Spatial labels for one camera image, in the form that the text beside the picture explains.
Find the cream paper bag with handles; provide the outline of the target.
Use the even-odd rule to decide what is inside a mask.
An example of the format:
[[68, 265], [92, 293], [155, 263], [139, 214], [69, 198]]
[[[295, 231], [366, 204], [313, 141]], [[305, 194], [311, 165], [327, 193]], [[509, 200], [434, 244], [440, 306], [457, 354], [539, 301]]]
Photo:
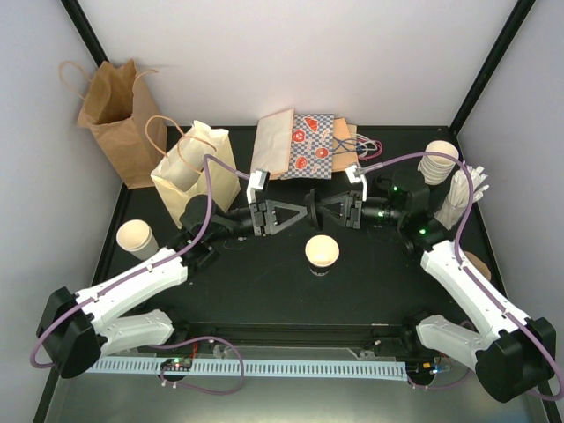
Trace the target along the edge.
[[181, 137], [169, 151], [156, 146], [162, 155], [150, 176], [174, 224], [189, 200], [211, 188], [212, 199], [223, 211], [229, 210], [241, 190], [229, 131], [213, 129], [194, 121], [188, 131], [177, 130]]

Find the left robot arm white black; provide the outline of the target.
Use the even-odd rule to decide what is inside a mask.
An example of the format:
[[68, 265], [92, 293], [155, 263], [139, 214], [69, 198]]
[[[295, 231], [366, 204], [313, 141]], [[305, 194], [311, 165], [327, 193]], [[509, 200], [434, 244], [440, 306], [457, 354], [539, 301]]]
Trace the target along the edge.
[[194, 197], [181, 215], [180, 232], [154, 255], [96, 286], [76, 293], [61, 287], [49, 295], [36, 331], [50, 358], [45, 366], [71, 379], [122, 350], [145, 345], [182, 350], [189, 342], [186, 326], [159, 309], [130, 311], [210, 266], [217, 255], [214, 241], [274, 235], [307, 215], [304, 205], [270, 199], [223, 212], [208, 196]]

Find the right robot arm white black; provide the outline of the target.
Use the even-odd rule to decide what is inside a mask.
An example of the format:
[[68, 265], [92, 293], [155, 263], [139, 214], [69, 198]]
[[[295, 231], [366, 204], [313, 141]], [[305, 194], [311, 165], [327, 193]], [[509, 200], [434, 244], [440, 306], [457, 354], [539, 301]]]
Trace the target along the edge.
[[428, 212], [429, 188], [417, 171], [397, 171], [377, 184], [378, 197], [366, 191], [315, 198], [315, 222], [340, 226], [393, 226], [406, 249], [420, 255], [422, 269], [449, 293], [470, 318], [472, 328], [430, 315], [400, 334], [411, 355], [444, 353], [476, 374], [485, 391], [507, 403], [563, 372], [555, 360], [556, 331], [545, 319], [531, 319], [504, 297], [448, 237]]

